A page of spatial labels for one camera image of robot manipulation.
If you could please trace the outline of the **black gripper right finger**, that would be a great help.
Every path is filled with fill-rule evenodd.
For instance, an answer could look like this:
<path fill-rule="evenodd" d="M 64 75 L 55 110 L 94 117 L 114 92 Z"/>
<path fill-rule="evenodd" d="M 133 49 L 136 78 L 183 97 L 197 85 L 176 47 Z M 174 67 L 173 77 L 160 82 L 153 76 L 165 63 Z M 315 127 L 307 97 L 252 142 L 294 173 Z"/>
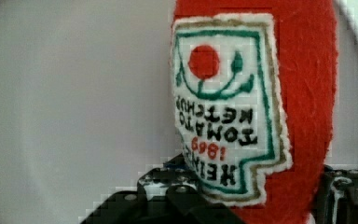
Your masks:
<path fill-rule="evenodd" d="M 358 170 L 325 165 L 312 216 L 316 224 L 358 224 Z"/>

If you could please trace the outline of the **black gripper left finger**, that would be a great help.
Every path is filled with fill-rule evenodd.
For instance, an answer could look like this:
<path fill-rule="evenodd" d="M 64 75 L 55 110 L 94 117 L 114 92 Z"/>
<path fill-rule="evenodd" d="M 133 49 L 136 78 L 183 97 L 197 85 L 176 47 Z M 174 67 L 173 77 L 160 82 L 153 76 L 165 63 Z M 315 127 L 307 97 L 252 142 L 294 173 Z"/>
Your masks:
<path fill-rule="evenodd" d="M 116 192 L 80 224 L 245 224 L 228 207 L 209 203 L 178 155 L 140 177 L 137 190 Z"/>

